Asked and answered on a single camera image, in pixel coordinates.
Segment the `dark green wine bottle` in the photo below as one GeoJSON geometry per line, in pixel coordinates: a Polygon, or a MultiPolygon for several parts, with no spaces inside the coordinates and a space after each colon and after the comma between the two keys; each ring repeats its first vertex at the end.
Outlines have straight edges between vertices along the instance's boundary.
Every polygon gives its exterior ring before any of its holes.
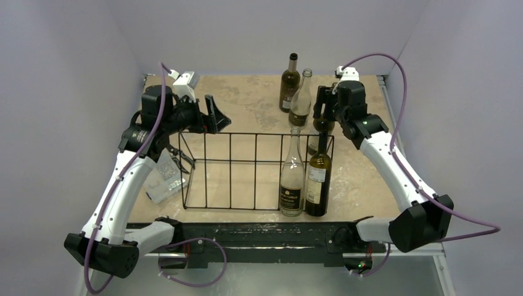
{"type": "Polygon", "coordinates": [[[305,211],[310,216],[326,214],[331,182],[332,160],[327,154],[329,133],[319,133],[318,150],[309,162],[305,211]]]}

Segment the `clear bottle black label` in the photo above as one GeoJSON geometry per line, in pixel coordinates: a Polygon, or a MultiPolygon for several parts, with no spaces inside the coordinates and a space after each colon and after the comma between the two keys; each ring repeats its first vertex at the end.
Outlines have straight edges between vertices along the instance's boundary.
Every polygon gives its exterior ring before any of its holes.
{"type": "Polygon", "coordinates": [[[284,216],[296,217],[303,211],[305,167],[300,152],[300,128],[291,128],[290,145],[279,183],[279,208],[284,216]]]}

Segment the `black wire wine rack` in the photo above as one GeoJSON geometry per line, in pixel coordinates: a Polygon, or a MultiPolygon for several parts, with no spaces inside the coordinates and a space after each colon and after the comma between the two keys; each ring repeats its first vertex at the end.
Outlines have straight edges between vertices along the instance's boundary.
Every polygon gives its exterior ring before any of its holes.
{"type": "Polygon", "coordinates": [[[176,147],[192,158],[182,190],[182,206],[191,210],[278,211],[282,166],[290,133],[178,135],[176,147]]]}

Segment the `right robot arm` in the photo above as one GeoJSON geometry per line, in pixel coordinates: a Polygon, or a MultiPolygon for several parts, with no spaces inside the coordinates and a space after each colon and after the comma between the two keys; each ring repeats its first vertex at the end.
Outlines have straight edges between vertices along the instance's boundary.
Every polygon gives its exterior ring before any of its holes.
{"type": "Polygon", "coordinates": [[[347,245],[363,250],[370,242],[386,242],[406,253],[446,237],[454,203],[423,184],[404,156],[392,146],[392,135],[382,118],[368,112],[366,90],[359,81],[319,86],[314,118],[338,122],[343,135],[353,142],[377,169],[400,210],[396,218],[367,217],[354,222],[347,245]]]}

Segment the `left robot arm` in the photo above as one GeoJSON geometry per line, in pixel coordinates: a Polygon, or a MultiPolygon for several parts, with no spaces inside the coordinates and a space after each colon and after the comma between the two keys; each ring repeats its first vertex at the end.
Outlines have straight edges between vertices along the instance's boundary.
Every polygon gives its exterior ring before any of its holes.
{"type": "Polygon", "coordinates": [[[171,88],[162,97],[161,88],[150,86],[142,94],[142,108],[122,133],[112,179],[99,205],[82,230],[68,234],[64,242],[81,265],[118,278],[128,277],[145,254],[162,247],[177,252],[184,244],[183,225],[171,218],[157,218],[125,234],[136,199],[170,136],[184,130],[216,134],[231,124],[212,95],[205,95],[207,113],[202,113],[198,101],[179,97],[171,88]]]}

